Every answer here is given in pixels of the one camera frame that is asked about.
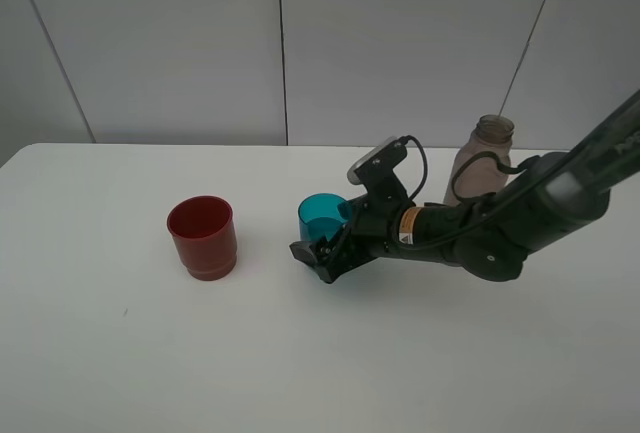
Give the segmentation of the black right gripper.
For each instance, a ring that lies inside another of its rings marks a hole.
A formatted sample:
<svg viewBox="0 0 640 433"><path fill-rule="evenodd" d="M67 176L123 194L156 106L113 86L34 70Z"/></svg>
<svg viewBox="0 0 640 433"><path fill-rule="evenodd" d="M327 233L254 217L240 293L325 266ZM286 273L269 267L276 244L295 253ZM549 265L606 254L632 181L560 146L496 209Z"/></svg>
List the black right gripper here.
<svg viewBox="0 0 640 433"><path fill-rule="evenodd" d="M294 259L306 265L324 283L363 266L390 250L390 233L399 214L415 203L378 202L367 194L337 206L340 218L349 221L331 241L295 241L289 245Z"/></svg>

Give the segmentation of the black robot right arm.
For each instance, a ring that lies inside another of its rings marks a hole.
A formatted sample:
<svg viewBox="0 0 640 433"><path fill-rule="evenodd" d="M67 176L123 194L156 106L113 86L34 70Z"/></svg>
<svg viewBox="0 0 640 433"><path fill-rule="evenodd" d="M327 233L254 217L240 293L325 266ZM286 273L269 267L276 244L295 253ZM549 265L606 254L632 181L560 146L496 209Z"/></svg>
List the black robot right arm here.
<svg viewBox="0 0 640 433"><path fill-rule="evenodd" d="M517 167L490 151L463 164L490 159L513 176L498 192L462 197L456 206L418 206L394 173L413 136L392 137L348 172L364 195L313 207L311 221L291 243L293 257L332 283L377 258L462 267L487 281L519 277L527 257L600 219L610 191L639 171L639 96L633 94L567 153L533 156Z"/></svg>

